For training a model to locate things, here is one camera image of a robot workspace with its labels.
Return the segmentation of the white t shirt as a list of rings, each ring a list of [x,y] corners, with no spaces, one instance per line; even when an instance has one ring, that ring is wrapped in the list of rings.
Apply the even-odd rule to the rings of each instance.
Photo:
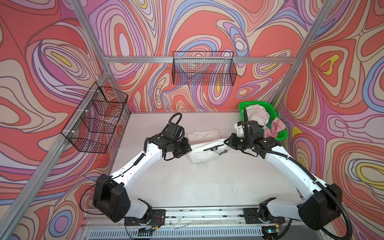
[[[205,163],[223,157],[229,147],[224,144],[220,130],[194,131],[187,134],[192,151],[187,154],[193,164]]]

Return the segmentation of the green plastic laundry basket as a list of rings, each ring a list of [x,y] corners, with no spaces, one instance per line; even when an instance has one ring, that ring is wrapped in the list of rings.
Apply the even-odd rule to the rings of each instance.
[[[267,102],[263,102],[263,101],[253,101],[253,102],[241,102],[239,103],[239,110],[240,110],[240,113],[241,113],[241,117],[242,117],[242,120],[245,121],[245,117],[244,117],[244,109],[246,109],[246,107],[248,106],[252,106],[252,105],[261,105],[263,106],[267,112],[269,113],[270,115],[270,120],[269,120],[269,123],[267,124],[267,127],[270,128],[271,127],[271,123],[272,121],[275,119],[275,118],[279,118],[277,112],[275,111],[274,107],[270,104],[270,103],[267,103]],[[278,133],[278,137],[275,138],[276,140],[278,141],[282,141],[282,140],[285,140],[287,138],[287,131],[286,129],[279,132]]]

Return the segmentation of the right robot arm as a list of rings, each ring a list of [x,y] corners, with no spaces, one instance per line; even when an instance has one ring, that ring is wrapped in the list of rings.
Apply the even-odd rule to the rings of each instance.
[[[342,189],[336,184],[327,184],[313,175],[301,163],[295,160],[273,137],[264,137],[258,122],[250,121],[246,109],[243,120],[237,123],[237,132],[224,141],[233,150],[252,157],[261,157],[275,166],[301,193],[299,202],[279,202],[271,197],[259,203],[257,213],[252,218],[270,223],[277,218],[303,222],[312,230],[321,230],[333,240],[350,240],[353,226],[347,211],[342,206]],[[344,236],[336,236],[325,226],[338,217],[343,217],[346,224]]]

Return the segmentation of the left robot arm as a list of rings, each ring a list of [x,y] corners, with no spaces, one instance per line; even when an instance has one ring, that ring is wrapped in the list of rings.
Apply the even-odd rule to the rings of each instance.
[[[143,150],[124,167],[107,176],[98,177],[93,196],[93,207],[114,223],[131,218],[146,224],[151,221],[152,206],[138,198],[130,199],[128,192],[139,177],[154,163],[163,159],[179,159],[191,152],[185,129],[179,125],[183,115],[175,113],[164,129],[146,138]]]

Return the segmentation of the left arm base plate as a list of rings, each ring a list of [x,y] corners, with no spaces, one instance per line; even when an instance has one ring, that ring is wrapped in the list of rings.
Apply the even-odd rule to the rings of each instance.
[[[166,210],[165,209],[151,209],[147,210],[141,219],[125,217],[125,226],[152,226],[160,227],[165,223]]]

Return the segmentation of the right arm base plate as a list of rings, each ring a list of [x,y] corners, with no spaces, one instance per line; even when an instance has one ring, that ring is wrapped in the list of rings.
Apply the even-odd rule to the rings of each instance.
[[[285,218],[273,217],[267,208],[244,208],[243,217],[246,224],[278,224],[286,222]]]

